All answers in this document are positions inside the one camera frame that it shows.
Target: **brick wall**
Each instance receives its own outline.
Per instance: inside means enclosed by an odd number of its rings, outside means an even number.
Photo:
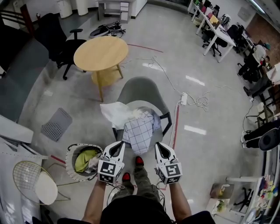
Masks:
[[[280,62],[280,33],[269,22],[256,13],[246,31],[251,35],[253,42],[262,40],[263,43],[268,42],[271,45],[267,55],[272,66]]]

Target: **round wooden table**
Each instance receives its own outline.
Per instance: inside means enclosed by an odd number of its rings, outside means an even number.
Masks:
[[[112,85],[121,76],[119,67],[128,54],[128,45],[117,37],[96,37],[82,44],[74,54],[77,67],[92,72],[92,80],[98,85],[103,102],[102,87]]]

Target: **gray mat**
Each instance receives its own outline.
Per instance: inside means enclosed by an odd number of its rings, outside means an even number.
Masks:
[[[70,115],[62,108],[58,108],[52,118],[46,124],[42,125],[41,132],[56,142],[71,123],[72,118]]]

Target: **green pants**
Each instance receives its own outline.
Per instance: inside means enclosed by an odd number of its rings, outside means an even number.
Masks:
[[[152,185],[149,178],[147,171],[145,170],[144,166],[136,166],[134,169],[134,179],[137,184],[137,194],[138,196],[142,196],[145,198],[149,198],[160,202],[158,189],[155,185]],[[118,193],[113,196],[113,200],[123,198],[129,195],[133,195],[134,186],[131,182],[124,182],[122,183],[124,188],[121,189]]]

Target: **gold wire frame chair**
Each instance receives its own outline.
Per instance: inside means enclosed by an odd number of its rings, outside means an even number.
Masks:
[[[28,192],[28,194],[31,193],[33,195],[36,195],[35,185],[36,185],[36,182],[37,182],[41,172],[45,172],[53,180],[53,178],[47,172],[47,170],[44,169],[42,166],[38,165],[37,163],[31,162],[31,161],[21,161],[21,162],[18,162],[14,166],[13,179],[14,179],[14,183],[15,183],[17,189],[25,198],[27,198],[28,200],[30,200],[36,204],[45,205],[40,200],[38,203],[38,202],[34,201],[33,199],[30,199],[30,197],[27,196],[27,194],[26,194]],[[64,186],[64,185],[68,185],[68,184],[61,184],[61,185],[56,184],[56,186],[58,187],[58,186]],[[60,200],[55,200],[55,201],[71,200],[69,197],[66,197],[59,191],[58,191],[58,194],[62,195],[66,199],[60,199]]]

